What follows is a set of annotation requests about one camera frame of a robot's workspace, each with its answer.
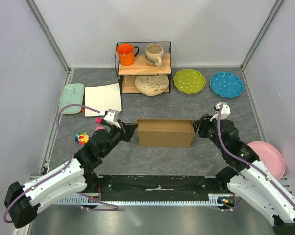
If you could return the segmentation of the brown cardboard box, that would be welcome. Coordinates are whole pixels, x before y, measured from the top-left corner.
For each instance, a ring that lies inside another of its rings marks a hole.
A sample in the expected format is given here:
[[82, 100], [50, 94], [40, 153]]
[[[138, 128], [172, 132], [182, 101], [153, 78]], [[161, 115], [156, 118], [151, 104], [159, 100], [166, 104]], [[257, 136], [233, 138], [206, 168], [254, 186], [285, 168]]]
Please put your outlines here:
[[191, 120], [138, 119], [136, 123], [140, 147], [189, 148], [195, 137]]

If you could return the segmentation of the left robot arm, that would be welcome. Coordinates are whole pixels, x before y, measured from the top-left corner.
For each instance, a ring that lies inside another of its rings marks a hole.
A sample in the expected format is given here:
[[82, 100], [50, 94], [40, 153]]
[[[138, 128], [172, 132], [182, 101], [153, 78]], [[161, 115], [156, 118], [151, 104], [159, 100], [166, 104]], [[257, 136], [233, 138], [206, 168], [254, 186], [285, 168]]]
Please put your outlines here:
[[83, 191], [94, 192], [98, 178], [93, 170], [120, 141], [129, 142], [137, 124], [119, 123], [110, 131], [96, 130], [88, 142], [70, 159], [44, 176], [21, 185], [12, 183], [7, 191], [3, 215], [5, 223], [21, 228], [32, 222], [38, 214], [62, 198]]

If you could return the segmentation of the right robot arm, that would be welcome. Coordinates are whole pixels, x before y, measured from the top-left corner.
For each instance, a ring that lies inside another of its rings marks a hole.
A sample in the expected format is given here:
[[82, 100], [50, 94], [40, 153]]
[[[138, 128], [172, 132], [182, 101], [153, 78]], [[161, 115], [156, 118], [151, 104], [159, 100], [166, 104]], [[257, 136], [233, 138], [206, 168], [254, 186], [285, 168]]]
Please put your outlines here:
[[209, 138], [222, 153], [228, 167], [215, 180], [219, 192], [239, 196], [256, 209], [277, 235], [295, 235], [295, 198], [270, 173], [259, 156], [239, 138], [230, 120], [203, 115], [193, 121], [196, 135]]

